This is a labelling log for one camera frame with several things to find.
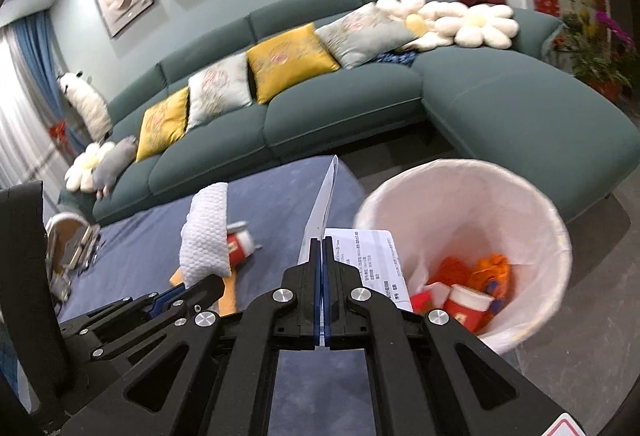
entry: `sofa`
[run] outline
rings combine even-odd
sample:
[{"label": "sofa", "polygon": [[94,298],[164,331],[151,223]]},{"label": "sofa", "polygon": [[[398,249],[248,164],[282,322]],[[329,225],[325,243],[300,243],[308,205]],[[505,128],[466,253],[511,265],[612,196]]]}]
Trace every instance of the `sofa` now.
[{"label": "sofa", "polygon": [[[111,140],[139,136],[145,110],[209,64],[373,1],[283,0],[206,33],[109,102]],[[107,225],[217,181],[430,121],[461,156],[527,178],[570,221],[636,168],[640,133],[593,89],[541,61],[562,26],[557,18],[516,9],[514,19],[520,33],[510,50],[443,47],[418,55],[411,68],[369,63],[306,80],[268,105],[254,102],[215,118],[161,155],[132,164],[107,198],[63,189],[59,203]]]}]

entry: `white basket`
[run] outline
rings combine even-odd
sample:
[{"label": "white basket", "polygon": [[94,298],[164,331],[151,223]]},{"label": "white basket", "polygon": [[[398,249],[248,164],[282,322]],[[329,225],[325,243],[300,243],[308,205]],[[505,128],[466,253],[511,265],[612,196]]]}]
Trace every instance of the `white basket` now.
[{"label": "white basket", "polygon": [[471,266],[491,253],[507,256],[511,300],[479,336],[497,353],[558,311],[571,274],[571,242],[551,201],[485,161],[440,159],[391,178],[364,201],[354,228],[391,232],[409,295],[447,256]]}]

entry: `silver bolt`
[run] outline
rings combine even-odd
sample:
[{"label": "silver bolt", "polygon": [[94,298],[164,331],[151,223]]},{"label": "silver bolt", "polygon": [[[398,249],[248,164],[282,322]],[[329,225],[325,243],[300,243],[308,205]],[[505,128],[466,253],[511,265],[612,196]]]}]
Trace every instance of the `silver bolt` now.
[{"label": "silver bolt", "polygon": [[293,292],[286,288],[279,288],[273,292],[273,300],[276,302],[289,302],[293,299]]},{"label": "silver bolt", "polygon": [[371,299],[371,292],[367,288],[354,288],[351,290],[351,298],[354,301],[368,301]]},{"label": "silver bolt", "polygon": [[443,326],[449,322],[449,314],[444,310],[431,310],[428,315],[429,322],[437,326]]},{"label": "silver bolt", "polygon": [[211,326],[216,321],[216,314],[212,311],[204,311],[196,315],[196,324],[206,328]]}]

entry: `trash bag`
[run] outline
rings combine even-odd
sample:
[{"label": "trash bag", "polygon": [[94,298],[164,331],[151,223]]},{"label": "trash bag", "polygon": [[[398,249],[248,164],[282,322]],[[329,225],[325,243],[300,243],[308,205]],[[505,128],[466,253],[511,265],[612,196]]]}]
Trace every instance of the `trash bag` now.
[{"label": "trash bag", "polygon": [[364,201],[354,228],[391,232],[409,295],[447,256],[471,267],[491,253],[507,256],[508,303],[479,334],[497,353],[558,311],[571,274],[569,235],[549,198],[485,161],[440,159],[391,178]]}]

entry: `flower pot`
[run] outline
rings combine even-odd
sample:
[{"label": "flower pot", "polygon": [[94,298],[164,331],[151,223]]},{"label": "flower pot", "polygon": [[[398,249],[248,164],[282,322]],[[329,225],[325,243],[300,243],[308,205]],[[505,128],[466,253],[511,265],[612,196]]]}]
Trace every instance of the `flower pot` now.
[{"label": "flower pot", "polygon": [[589,84],[596,92],[611,102],[615,102],[622,93],[622,84],[614,81],[593,81]]}]

